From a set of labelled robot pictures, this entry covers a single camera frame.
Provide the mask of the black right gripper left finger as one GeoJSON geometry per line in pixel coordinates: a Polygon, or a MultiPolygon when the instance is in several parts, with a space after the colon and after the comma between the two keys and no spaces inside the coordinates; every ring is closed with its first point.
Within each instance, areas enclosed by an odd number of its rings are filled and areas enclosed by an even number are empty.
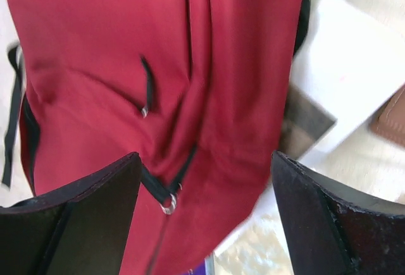
{"type": "Polygon", "coordinates": [[[51,192],[1,208],[1,274],[118,274],[142,164],[130,153],[51,192]]]}

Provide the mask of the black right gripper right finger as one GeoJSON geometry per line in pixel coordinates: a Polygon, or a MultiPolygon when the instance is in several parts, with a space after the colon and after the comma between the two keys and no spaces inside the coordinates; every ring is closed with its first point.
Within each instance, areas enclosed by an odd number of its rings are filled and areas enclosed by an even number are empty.
{"type": "Polygon", "coordinates": [[[279,151],[271,177],[294,274],[404,274],[404,205],[279,151]]]}

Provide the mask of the brown leather wallet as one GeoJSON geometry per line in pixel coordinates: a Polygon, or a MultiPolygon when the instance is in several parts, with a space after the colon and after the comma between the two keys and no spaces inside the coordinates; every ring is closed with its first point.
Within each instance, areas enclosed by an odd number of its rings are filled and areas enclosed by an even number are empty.
{"type": "Polygon", "coordinates": [[[404,85],[377,112],[370,129],[376,135],[404,147],[404,85]]]}

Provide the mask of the red backpack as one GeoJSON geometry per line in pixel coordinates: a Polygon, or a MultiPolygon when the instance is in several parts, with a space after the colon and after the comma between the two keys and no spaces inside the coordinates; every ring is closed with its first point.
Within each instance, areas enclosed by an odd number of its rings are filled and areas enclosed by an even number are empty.
{"type": "Polygon", "coordinates": [[[186,274],[270,178],[302,0],[7,0],[36,195],[136,152],[122,274],[186,274]]]}

